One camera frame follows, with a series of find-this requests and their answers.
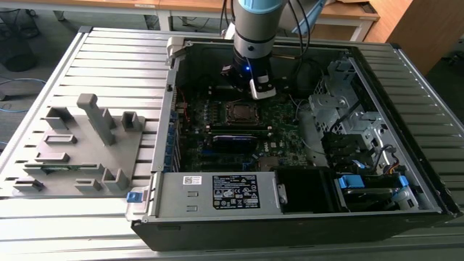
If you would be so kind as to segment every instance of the green circuit board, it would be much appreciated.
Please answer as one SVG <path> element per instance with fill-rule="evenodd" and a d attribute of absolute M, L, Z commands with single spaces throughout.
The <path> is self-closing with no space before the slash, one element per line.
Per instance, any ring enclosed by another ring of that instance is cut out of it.
<path fill-rule="evenodd" d="M 307 164 L 295 106 L 287 95 L 258 101 L 214 99 L 201 92 L 189 97 L 187 105 L 179 106 L 179 111 L 186 109 L 179 136 L 181 171 L 267 171 L 266 165 Z M 234 148 L 233 153 L 217 153 L 210 150 L 210 139 L 217 135 L 255 137 L 254 149 L 241 152 Z"/>

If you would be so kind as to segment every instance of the motherboard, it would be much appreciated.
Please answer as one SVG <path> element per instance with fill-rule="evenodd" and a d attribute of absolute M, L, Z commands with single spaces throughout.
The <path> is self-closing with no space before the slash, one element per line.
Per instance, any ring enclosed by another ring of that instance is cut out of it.
<path fill-rule="evenodd" d="M 254 101 L 226 86 L 185 86 L 177 92 L 181 171 L 307 165 L 295 117 L 309 106 L 302 101 L 295 104 L 287 94 Z"/>

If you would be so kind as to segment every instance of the power supply label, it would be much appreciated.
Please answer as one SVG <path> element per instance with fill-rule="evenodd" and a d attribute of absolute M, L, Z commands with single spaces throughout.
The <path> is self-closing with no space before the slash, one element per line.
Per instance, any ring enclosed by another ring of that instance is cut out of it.
<path fill-rule="evenodd" d="M 214 209 L 259 208 L 255 175 L 211 176 Z"/>

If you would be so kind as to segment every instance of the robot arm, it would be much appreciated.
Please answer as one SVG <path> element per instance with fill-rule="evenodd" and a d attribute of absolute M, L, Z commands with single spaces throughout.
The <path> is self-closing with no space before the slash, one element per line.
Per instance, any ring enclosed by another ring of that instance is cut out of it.
<path fill-rule="evenodd" d="M 269 59 L 283 9 L 287 12 L 287 0 L 231 1 L 235 15 L 233 62 L 222 67 L 221 75 L 238 91 L 249 89 L 253 99 L 259 100 L 275 95 Z M 323 6 L 325 0 L 315 0 L 318 5 L 314 0 L 306 2 L 310 2 L 307 17 L 313 17 L 313 24 L 321 10 L 314 7 Z"/>

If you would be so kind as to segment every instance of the gray carpet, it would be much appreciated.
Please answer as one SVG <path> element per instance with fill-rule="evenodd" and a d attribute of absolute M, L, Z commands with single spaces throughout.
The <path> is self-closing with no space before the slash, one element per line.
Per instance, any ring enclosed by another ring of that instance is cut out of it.
<path fill-rule="evenodd" d="M 63 16 L 66 20 L 58 22 L 54 18 L 53 12 L 41 10 L 35 10 L 35 12 L 38 15 L 35 23 L 41 34 L 29 40 L 29 45 L 38 58 L 38 64 L 33 69 L 18 73 L 6 71 L 6 69 L 0 65 L 0 76 L 7 78 L 38 78 L 46 80 L 79 26 L 146 29 L 142 15 L 65 12 Z M 189 26 L 182 26 L 181 20 L 173 17 L 173 29 L 185 32 L 218 32 L 218 19 L 209 19 L 206 24 L 205 18 L 189 19 L 191 20 L 187 21 Z M 462 71 L 461 65 L 447 67 L 445 63 L 438 63 L 427 76 L 437 92 L 445 99 L 459 119 L 464 119 L 464 103 L 459 101 L 459 97 L 464 97 Z M 41 84 L 37 82 L 11 82 L 1 85 L 1 90 L 10 95 L 11 98 L 5 102 L 0 102 L 0 108 L 21 110 L 30 107 L 34 97 L 41 90 Z M 0 111 L 0 141 L 9 141 L 23 115 L 25 113 L 5 113 Z"/>

